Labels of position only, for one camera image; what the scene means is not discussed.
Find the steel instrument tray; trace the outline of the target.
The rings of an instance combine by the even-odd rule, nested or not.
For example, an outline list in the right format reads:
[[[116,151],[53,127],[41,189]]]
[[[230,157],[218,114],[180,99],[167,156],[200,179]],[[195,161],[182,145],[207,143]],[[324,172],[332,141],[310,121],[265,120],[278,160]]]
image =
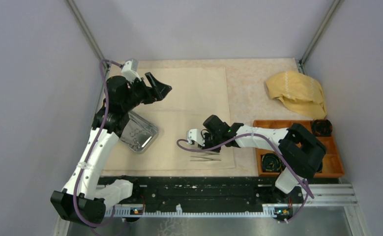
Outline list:
[[[159,134],[158,127],[134,111],[129,112],[129,121],[120,141],[135,153],[145,152]]]

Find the steel tweezers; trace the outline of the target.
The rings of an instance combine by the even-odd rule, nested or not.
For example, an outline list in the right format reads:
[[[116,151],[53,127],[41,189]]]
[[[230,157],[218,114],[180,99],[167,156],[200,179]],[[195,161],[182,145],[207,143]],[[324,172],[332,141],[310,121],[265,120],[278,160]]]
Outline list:
[[[219,152],[214,151],[205,151],[205,152],[199,152],[199,155],[219,155]]]
[[[207,161],[221,161],[219,158],[204,157],[204,156],[191,156],[190,161],[193,162],[207,162]]]

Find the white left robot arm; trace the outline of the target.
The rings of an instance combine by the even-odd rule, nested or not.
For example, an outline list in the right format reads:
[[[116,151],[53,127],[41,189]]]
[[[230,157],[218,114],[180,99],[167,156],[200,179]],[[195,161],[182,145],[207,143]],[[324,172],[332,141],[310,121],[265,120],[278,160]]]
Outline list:
[[[145,78],[149,86],[138,76],[104,79],[103,106],[93,118],[86,148],[67,183],[50,197],[61,219],[97,228],[105,225],[106,211],[120,201],[135,203],[140,198],[140,189],[124,179],[96,188],[112,148],[129,123],[129,112],[140,104],[162,101],[172,90],[150,72]]]

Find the cream cloth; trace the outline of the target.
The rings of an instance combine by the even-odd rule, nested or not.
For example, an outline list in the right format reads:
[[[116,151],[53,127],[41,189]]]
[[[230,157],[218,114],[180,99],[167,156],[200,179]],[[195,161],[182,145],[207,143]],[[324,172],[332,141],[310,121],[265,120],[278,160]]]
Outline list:
[[[223,67],[151,68],[150,73],[172,90],[159,102],[139,105],[135,112],[159,128],[159,134],[143,153],[133,152],[123,142],[112,149],[106,171],[159,171],[226,169],[235,166],[231,148],[219,155],[199,155],[184,150],[183,140],[190,129],[203,129],[211,115],[230,123],[226,71]],[[191,156],[219,158],[221,161],[193,162]]]

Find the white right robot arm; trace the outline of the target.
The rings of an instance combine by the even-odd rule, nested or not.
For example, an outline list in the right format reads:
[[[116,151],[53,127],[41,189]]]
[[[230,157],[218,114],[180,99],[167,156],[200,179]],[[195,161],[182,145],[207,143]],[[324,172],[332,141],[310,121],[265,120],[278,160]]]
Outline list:
[[[275,152],[284,164],[284,170],[271,189],[276,202],[285,202],[296,185],[300,185],[309,196],[313,195],[307,181],[316,174],[327,148],[300,123],[286,128],[261,128],[237,122],[228,125],[218,116],[211,115],[203,126],[204,131],[187,136],[188,142],[197,143],[200,149],[219,152],[222,146],[226,146]]]

